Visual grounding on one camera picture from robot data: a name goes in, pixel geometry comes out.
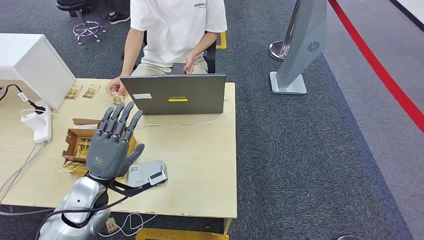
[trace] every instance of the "human hand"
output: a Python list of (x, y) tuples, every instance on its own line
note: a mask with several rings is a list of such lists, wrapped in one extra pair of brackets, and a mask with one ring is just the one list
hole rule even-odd
[(189, 53), (185, 57), (185, 66), (184, 66), (183, 70), (186, 74), (192, 74), (193, 73), (193, 70), (195, 69), (195, 58), (196, 58), (196, 56), (192, 53)]
[(110, 80), (110, 82), (104, 87), (106, 92), (112, 96), (112, 92), (118, 92), (121, 96), (125, 96), (126, 90), (121, 82), (120, 77)]

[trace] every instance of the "robotic finger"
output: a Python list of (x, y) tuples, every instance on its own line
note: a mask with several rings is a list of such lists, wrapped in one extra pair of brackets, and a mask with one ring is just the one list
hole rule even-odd
[(116, 122), (118, 121), (119, 115), (121, 114), (122, 110), (124, 109), (124, 104), (121, 102), (113, 112), (112, 116), (109, 119), (109, 122), (106, 125), (105, 132), (112, 135), (112, 131), (114, 130), (114, 126)]
[(111, 117), (112, 112), (114, 111), (113, 107), (109, 107), (106, 112), (104, 112), (104, 116), (100, 121), (100, 125), (98, 126), (98, 131), (103, 132), (105, 130), (106, 125), (108, 124), (109, 118)]
[(124, 139), (126, 141), (129, 141), (130, 140), (131, 136), (134, 133), (134, 129), (136, 128), (137, 123), (139, 122), (139, 120), (142, 117), (142, 115), (143, 115), (143, 111), (142, 110), (138, 110), (135, 113), (134, 117), (132, 117), (131, 122), (129, 123), (128, 127), (126, 128), (126, 131), (125, 131), (122, 139)]
[(130, 115), (131, 110), (134, 107), (134, 102), (129, 102), (128, 105), (126, 105), (125, 109), (123, 110), (122, 116), (120, 117), (119, 122), (116, 125), (114, 135), (117, 135), (118, 137), (121, 135), (122, 130), (125, 128), (125, 125), (127, 124), (127, 119)]

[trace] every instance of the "robotic arm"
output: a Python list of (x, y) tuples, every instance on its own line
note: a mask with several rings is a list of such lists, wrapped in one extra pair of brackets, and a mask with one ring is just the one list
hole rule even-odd
[[(88, 172), (73, 184), (68, 195), (47, 216), (37, 233), (39, 240), (91, 240), (105, 226), (110, 207), (168, 180), (163, 171), (153, 172), (149, 182), (140, 187), (130, 187), (115, 180), (127, 172), (145, 147), (139, 144), (127, 156), (128, 143), (143, 114), (138, 110), (126, 128), (133, 106), (130, 102), (124, 108), (121, 103), (115, 110), (113, 107), (106, 110), (88, 149)], [(125, 197), (108, 205), (108, 189)]]

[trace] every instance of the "yellow sticker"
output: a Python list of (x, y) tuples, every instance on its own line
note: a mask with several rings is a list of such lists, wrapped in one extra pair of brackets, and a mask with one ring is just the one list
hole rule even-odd
[(188, 99), (187, 98), (182, 98), (182, 99), (168, 99), (168, 102), (187, 102)]
[(143, 228), (135, 236), (135, 240), (230, 240), (228, 235), (214, 232), (168, 230), (156, 228)]

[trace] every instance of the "white power strip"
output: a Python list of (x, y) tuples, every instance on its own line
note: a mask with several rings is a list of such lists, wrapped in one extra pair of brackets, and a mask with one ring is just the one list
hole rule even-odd
[(37, 114), (32, 112), (22, 116), (20, 121), (34, 131), (34, 142), (50, 142), (52, 140), (52, 110), (43, 100), (35, 102), (37, 106), (44, 107), (45, 112)]

